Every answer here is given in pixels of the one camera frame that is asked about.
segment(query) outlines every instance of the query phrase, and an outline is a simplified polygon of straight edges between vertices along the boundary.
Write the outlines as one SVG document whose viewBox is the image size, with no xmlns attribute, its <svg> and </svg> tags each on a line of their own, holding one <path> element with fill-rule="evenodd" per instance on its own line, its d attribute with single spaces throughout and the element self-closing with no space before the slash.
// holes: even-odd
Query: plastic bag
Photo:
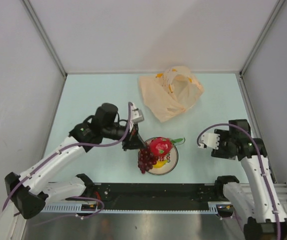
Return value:
<svg viewBox="0 0 287 240">
<path fill-rule="evenodd" d="M 186 66 L 174 66 L 154 76 L 141 76 L 139 86 L 144 104 L 162 123 L 190 109 L 204 92 L 204 87 Z"/>
</svg>

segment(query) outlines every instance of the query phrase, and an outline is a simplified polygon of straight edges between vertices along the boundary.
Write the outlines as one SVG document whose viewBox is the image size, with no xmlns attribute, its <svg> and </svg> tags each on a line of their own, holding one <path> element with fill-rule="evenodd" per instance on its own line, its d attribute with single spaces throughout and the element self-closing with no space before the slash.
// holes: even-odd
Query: red grapes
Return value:
<svg viewBox="0 0 287 240">
<path fill-rule="evenodd" d="M 149 145 L 147 145 L 146 148 L 140 149 L 138 156 L 138 168 L 140 169 L 141 173 L 144 174 L 150 169 L 153 169 L 154 165 L 157 164 L 157 160 L 158 157 L 154 156 Z"/>
</svg>

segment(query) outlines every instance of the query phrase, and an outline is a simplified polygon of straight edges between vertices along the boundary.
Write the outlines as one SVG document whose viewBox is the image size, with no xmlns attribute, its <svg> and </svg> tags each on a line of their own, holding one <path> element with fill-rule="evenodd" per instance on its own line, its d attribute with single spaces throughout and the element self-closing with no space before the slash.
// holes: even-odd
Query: white wall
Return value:
<svg viewBox="0 0 287 240">
<path fill-rule="evenodd" d="M 0 0 L 0 213 L 4 177 L 37 162 L 64 79 L 19 0 Z"/>
<path fill-rule="evenodd" d="M 31 0 L 68 73 L 239 71 L 277 0 Z"/>
<path fill-rule="evenodd" d="M 287 1 L 245 74 L 269 160 L 287 183 Z"/>
</svg>

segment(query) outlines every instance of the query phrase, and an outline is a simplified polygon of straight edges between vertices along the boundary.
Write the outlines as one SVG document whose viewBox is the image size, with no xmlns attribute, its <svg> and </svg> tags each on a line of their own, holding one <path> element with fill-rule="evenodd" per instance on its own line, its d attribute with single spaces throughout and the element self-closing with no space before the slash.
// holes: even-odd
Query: light blue table surface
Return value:
<svg viewBox="0 0 287 240">
<path fill-rule="evenodd" d="M 107 148 L 93 148 L 72 161 L 53 180 L 69 180 L 84 173 L 95 183 L 214 183 L 218 176 L 235 175 L 241 183 L 248 183 L 238 161 L 213 158 L 210 149 L 201 149 L 196 145 L 198 134 L 206 127 L 227 123 L 228 120 L 248 118 L 236 76 L 196 74 L 204 86 L 204 93 L 199 101 L 186 113 L 160 123 L 143 103 L 138 84 L 140 75 L 142 74 L 68 75 L 46 154 L 58 147 L 76 124 L 95 114 L 102 103 L 116 105 L 120 118 L 126 119 L 127 103 L 130 101 L 142 109 L 144 114 L 145 121 L 139 123 L 139 133 L 144 140 L 155 136 L 186 138 L 186 142 L 177 147 L 179 159 L 175 169 L 165 175 L 141 174 L 137 167 L 138 151 L 124 152 L 122 145 L 118 144 Z M 105 139 L 102 143 L 111 142 L 113 141 Z"/>
</svg>

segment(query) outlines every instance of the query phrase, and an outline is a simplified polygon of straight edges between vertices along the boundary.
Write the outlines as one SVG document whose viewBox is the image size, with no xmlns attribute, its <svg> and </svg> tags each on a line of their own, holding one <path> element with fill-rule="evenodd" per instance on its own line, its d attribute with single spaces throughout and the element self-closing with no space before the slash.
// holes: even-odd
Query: shiny metal surface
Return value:
<svg viewBox="0 0 287 240">
<path fill-rule="evenodd" d="M 99 214 L 80 220 L 41 213 L 27 221 L 23 240 L 242 240 L 234 219 L 201 214 Z"/>
</svg>

